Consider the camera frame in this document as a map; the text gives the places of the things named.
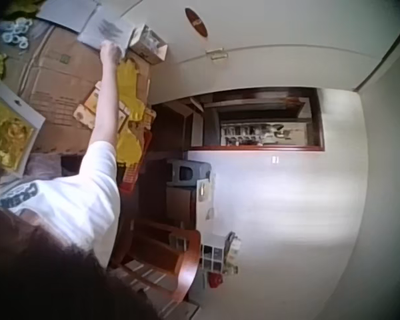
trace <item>hand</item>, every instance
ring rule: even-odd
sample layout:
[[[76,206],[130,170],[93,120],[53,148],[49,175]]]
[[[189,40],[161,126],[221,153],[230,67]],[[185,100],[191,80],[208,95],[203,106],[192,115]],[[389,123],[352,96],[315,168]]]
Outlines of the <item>hand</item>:
[[[121,58],[120,48],[110,40],[104,40],[101,44],[101,62],[104,67],[116,67]]]

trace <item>person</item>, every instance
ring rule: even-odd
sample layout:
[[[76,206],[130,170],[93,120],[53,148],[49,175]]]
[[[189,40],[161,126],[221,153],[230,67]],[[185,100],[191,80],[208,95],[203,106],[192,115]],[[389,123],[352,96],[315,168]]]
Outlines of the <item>person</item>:
[[[157,320],[151,304],[104,268],[117,232],[120,49],[101,46],[102,86],[78,175],[0,190],[0,317]]]
[[[42,180],[29,177],[0,188],[0,208],[41,225],[64,246],[93,250],[107,266],[117,233],[120,198],[116,184],[118,92],[121,52],[104,41],[95,127],[78,175]]]

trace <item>red basket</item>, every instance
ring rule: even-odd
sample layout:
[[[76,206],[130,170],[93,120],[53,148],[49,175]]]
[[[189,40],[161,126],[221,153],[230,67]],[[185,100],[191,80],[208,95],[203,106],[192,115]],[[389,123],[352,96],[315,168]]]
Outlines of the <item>red basket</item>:
[[[123,182],[119,186],[119,189],[122,193],[129,195],[133,191],[136,181],[138,180],[139,170],[142,166],[144,156],[148,150],[148,146],[152,138],[153,134],[151,131],[144,130],[144,150],[142,150],[142,156],[139,162],[126,167],[125,174],[123,176]]]

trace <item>chair backrest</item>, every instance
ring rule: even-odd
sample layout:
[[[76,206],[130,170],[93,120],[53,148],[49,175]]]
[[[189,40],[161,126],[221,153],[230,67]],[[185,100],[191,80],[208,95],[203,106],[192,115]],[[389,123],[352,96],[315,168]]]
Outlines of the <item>chair backrest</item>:
[[[132,220],[128,234],[120,236],[111,257],[111,266],[120,267],[139,282],[159,290],[176,302],[181,302],[194,281],[199,267],[201,236],[197,230],[182,230],[144,220]],[[169,244],[169,236],[185,239],[186,251]],[[130,257],[159,272],[177,278],[177,287],[170,291],[125,266]]]

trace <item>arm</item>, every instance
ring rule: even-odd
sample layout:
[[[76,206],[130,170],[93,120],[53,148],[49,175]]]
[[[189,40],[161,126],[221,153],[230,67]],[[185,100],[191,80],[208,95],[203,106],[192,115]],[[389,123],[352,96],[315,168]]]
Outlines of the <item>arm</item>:
[[[120,49],[110,41],[101,46],[102,82],[96,110],[95,128],[89,144],[106,141],[115,147],[119,112],[119,94],[117,92],[117,65],[121,56]]]

